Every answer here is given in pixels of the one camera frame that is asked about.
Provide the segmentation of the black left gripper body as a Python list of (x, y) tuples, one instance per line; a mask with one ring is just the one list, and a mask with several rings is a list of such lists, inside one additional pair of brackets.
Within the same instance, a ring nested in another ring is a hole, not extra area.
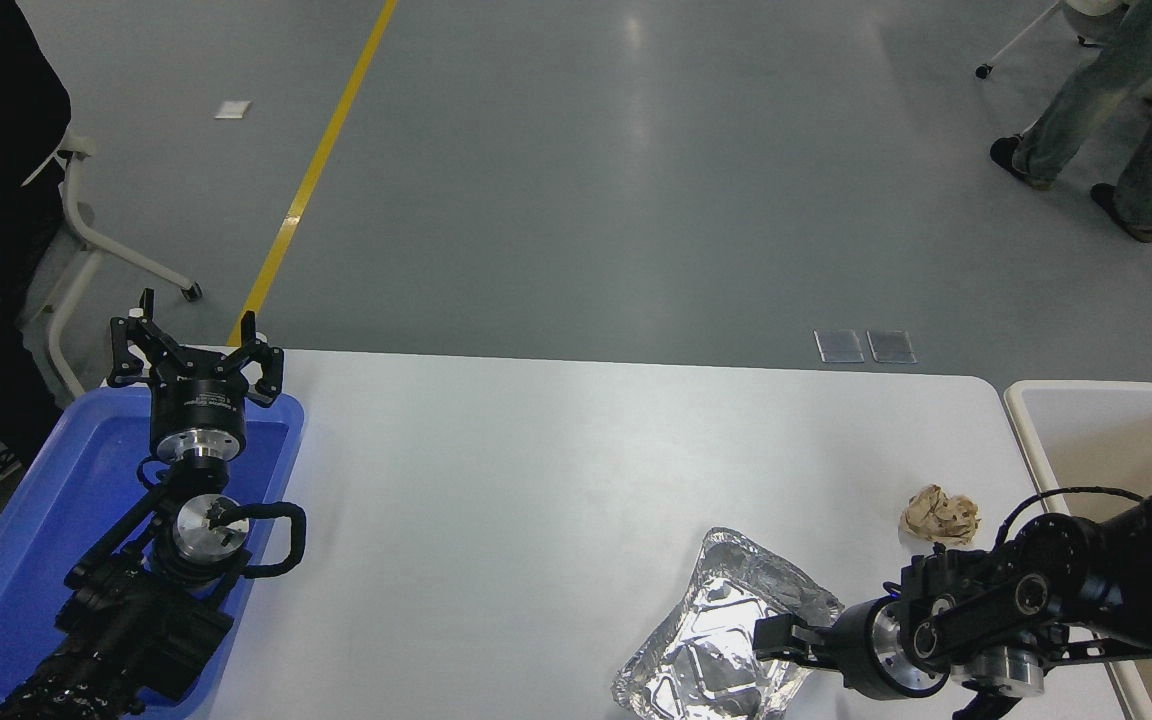
[(247, 377), (242, 372), (218, 376), (211, 363), (196, 363), (195, 369), (200, 370), (200, 376), (187, 376), (184, 369), (164, 361), (147, 373), (147, 445), (161, 447), (183, 437), (211, 435), (219, 447), (247, 446)]

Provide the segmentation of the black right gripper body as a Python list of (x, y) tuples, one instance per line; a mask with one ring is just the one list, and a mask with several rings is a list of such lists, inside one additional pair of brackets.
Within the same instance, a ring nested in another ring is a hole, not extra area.
[(832, 626), (833, 657), (844, 685), (870, 700), (909, 700), (914, 697), (914, 665), (905, 657), (901, 626), (890, 597), (861, 602), (844, 611)]

